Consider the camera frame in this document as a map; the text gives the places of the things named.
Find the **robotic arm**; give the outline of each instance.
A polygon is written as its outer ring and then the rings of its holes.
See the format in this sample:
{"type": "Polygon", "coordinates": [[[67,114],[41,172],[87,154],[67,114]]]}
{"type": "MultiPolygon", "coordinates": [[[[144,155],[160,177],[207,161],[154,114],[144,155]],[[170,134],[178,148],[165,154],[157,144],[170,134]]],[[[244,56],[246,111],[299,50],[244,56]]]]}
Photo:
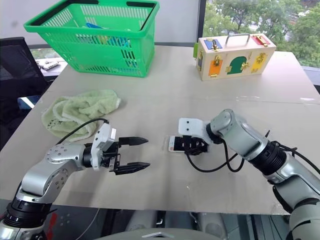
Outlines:
{"type": "Polygon", "coordinates": [[[73,172],[100,167],[116,175],[135,173],[150,164],[131,162],[120,166],[118,150],[122,145],[141,145],[142,137],[119,137],[116,129],[104,123],[93,143],[62,143],[50,148],[45,157],[24,175],[7,213],[0,221],[0,240],[44,240],[43,226],[69,176],[73,172]]]}
{"type": "Polygon", "coordinates": [[[277,200],[291,213],[293,239],[319,239],[320,180],[277,143],[268,141],[231,109],[225,109],[209,123],[180,118],[178,130],[183,136],[200,138],[207,144],[220,144],[223,139],[273,185],[277,200]]]}

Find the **gray tabletop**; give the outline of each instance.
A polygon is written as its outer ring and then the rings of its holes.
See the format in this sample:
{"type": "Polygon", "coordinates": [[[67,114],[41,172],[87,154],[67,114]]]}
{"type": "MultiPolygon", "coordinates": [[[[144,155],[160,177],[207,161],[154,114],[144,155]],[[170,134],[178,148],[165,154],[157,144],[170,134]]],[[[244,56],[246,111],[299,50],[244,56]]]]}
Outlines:
{"type": "MultiPolygon", "coordinates": [[[[26,171],[58,138],[41,123],[42,112],[59,96],[112,89],[122,99],[106,117],[118,137],[149,143],[123,147],[121,163],[148,162],[137,173],[115,176],[106,169],[73,173],[54,202],[113,209],[284,214],[272,186],[246,163],[238,173],[223,168],[201,173],[183,153],[168,152],[181,117],[211,120],[235,110],[261,133],[298,150],[320,167],[320,96],[292,53],[275,52],[262,75],[202,82],[189,47],[156,46],[146,78],[80,73],[67,66],[0,152],[0,198],[11,199],[26,171]]],[[[89,143],[92,137],[80,143],[89,143]]],[[[194,158],[210,169],[225,161],[223,147],[194,158]]],[[[235,159],[233,165],[240,163],[235,159]]]]}

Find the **orange panel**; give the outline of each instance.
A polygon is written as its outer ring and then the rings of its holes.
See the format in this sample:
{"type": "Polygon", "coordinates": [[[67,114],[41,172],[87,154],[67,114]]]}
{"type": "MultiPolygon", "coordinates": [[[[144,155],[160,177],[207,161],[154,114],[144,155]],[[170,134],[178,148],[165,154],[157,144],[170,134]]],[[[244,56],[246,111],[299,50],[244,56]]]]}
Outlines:
{"type": "Polygon", "coordinates": [[[215,75],[218,75],[220,73],[222,62],[223,62],[222,60],[219,60],[219,65],[216,65],[216,61],[215,60],[211,61],[210,70],[209,70],[209,76],[215,77],[215,75]]]}

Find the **tree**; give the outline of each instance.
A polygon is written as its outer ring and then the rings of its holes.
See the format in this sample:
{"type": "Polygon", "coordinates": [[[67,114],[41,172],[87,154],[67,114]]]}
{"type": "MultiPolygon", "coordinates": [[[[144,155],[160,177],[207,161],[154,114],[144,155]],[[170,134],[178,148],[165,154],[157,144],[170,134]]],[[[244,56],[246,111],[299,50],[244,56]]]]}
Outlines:
{"type": "Polygon", "coordinates": [[[217,8],[223,16],[229,16],[232,23],[236,23],[236,32],[241,28],[248,30],[251,18],[255,12],[257,1],[255,0],[216,0],[217,8]]]}
{"type": "Polygon", "coordinates": [[[217,10],[217,6],[214,3],[206,3],[203,37],[226,35],[237,28],[237,25],[232,23],[229,16],[222,16],[217,10]]]}
{"type": "Polygon", "coordinates": [[[280,44],[292,29],[289,15],[301,10],[299,0],[259,0],[254,14],[257,32],[264,33],[276,45],[280,44]]]}
{"type": "Polygon", "coordinates": [[[319,0],[301,0],[300,3],[305,8],[313,8],[319,3],[319,0]]]}
{"type": "Polygon", "coordinates": [[[320,68],[320,2],[298,19],[283,50],[293,52],[301,65],[320,68]]]}

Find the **green towel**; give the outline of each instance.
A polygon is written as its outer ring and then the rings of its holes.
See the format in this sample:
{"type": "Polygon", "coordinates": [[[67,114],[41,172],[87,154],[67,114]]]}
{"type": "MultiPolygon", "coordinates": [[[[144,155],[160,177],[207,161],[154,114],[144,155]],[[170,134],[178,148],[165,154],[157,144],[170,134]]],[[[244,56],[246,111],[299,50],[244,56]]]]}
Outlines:
{"type": "MultiPolygon", "coordinates": [[[[93,90],[77,96],[61,96],[41,116],[43,125],[53,135],[63,138],[85,122],[117,109],[120,98],[113,90],[93,90]]],[[[74,142],[90,137],[97,128],[91,122],[68,138],[74,142]]]]}

